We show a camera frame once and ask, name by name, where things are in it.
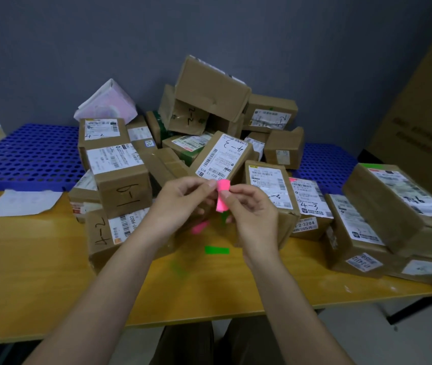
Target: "yellow wooden tabletop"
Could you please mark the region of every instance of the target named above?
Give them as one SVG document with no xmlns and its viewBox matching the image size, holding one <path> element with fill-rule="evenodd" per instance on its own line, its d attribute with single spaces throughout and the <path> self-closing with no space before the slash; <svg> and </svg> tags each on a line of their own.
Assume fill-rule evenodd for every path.
<svg viewBox="0 0 432 365">
<path fill-rule="evenodd" d="M 152 263 L 127 325 L 263 312 L 241 249 L 230 243 L 233 226 L 214 218 L 202 234 L 180 238 L 177 252 Z M 205 254 L 208 245 L 229 247 L 230 254 Z M 432 286 L 422 283 L 329 271 L 318 242 L 290 239 L 281 256 L 314 307 L 432 294 Z M 45 336 L 93 278 L 84 228 L 67 194 L 45 213 L 0 217 L 0 343 Z"/>
</svg>

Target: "white tile floor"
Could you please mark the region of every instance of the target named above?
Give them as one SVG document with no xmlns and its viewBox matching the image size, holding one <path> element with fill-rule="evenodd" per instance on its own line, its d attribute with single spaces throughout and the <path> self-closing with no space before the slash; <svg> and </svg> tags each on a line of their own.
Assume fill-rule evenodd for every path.
<svg viewBox="0 0 432 365">
<path fill-rule="evenodd" d="M 351 305 L 324 310 L 319 317 L 357 365 L 432 364 L 432 307 L 399 323 L 389 325 L 383 312 L 395 313 L 414 300 Z M 216 339 L 230 320 L 213 322 Z M 110 365 L 146 365 L 157 347 L 162 327 L 127 329 Z"/>
</svg>

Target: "person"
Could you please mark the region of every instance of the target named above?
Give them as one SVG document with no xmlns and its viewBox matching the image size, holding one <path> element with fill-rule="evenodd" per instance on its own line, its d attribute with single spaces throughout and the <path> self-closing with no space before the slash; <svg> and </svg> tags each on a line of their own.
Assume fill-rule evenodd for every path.
<svg viewBox="0 0 432 365">
<path fill-rule="evenodd" d="M 167 182 L 138 228 L 24 364 L 107 364 L 158 248 L 195 210 L 202 212 L 201 202 L 214 205 L 217 195 L 215 180 L 183 177 Z M 278 210 L 268 196 L 257 187 L 237 184 L 221 197 L 231 211 L 227 222 L 236 223 L 244 261 L 285 362 L 353 364 L 282 263 Z"/>
</svg>

